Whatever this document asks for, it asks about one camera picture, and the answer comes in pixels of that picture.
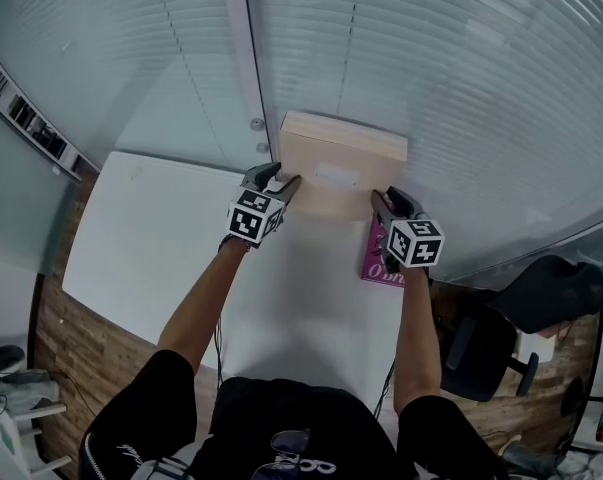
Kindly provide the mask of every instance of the white table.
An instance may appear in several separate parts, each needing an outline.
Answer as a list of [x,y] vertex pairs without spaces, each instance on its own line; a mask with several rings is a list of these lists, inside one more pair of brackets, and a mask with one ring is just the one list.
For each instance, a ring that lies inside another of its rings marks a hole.
[[[241,175],[140,155],[108,158],[63,289],[156,343],[214,257]],[[223,312],[223,370],[344,387],[368,406],[394,357],[402,290],[362,281],[369,222],[288,212],[241,265]],[[203,364],[216,368],[210,345]]]

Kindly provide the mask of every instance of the black t-shirt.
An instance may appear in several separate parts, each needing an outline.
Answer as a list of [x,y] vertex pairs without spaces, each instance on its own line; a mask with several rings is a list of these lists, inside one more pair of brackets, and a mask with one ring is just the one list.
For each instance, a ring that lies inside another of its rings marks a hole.
[[[146,461],[173,457],[194,441],[193,381],[183,357],[157,352],[90,425],[81,443],[80,478],[127,480]],[[295,457],[294,475],[281,478],[508,478],[444,398],[419,398],[403,410],[395,451],[368,408],[346,391],[241,377],[221,386],[210,435],[185,469],[195,480],[250,480],[263,465],[282,459],[272,442],[285,431],[304,431],[308,440]]]

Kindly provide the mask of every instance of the white label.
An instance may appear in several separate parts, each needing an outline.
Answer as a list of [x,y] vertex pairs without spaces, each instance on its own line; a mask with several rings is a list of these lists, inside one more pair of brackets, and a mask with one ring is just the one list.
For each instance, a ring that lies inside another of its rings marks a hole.
[[314,170],[314,175],[333,185],[352,187],[359,181],[361,173],[353,169],[343,169],[326,162],[319,162]]

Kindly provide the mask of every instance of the wooden floor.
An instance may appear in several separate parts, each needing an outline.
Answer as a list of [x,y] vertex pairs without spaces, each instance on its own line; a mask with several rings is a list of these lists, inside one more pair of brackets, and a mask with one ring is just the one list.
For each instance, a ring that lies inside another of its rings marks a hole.
[[[60,385],[61,401],[68,407],[63,414],[41,420],[43,453],[48,460],[70,455],[73,462],[59,471],[71,479],[78,477],[78,446],[93,419],[92,413],[100,411],[133,379],[154,350],[151,344],[96,315],[61,289],[72,241],[95,180],[95,174],[83,173],[54,272],[44,283],[34,348],[35,367],[59,372],[53,377]],[[435,310],[437,303],[448,295],[441,289],[434,290]],[[574,423],[573,418],[560,417],[559,404],[567,384],[575,376],[588,379],[597,327],[596,316],[576,322],[567,338],[557,346],[552,362],[539,365],[527,397],[515,396],[520,376],[508,370],[497,395],[487,403],[451,398],[477,431],[487,435],[486,441],[494,448],[505,442],[503,432],[506,432],[508,435],[523,433],[523,441],[534,450],[552,451]],[[195,380],[195,394],[199,417],[197,439],[203,439],[216,395],[214,370],[201,368]],[[398,428],[390,397],[384,402],[379,421],[396,442]]]

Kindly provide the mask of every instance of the pink book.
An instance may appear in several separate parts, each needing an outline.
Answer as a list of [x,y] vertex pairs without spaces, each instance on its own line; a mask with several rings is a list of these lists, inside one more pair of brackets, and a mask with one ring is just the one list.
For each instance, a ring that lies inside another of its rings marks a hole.
[[381,224],[377,222],[377,219],[373,218],[372,225],[370,226],[370,236],[368,237],[368,247],[363,260],[361,279],[372,281],[373,283],[402,287],[405,283],[403,276],[400,273],[388,274],[383,264],[379,241],[384,235],[385,231],[383,231]]

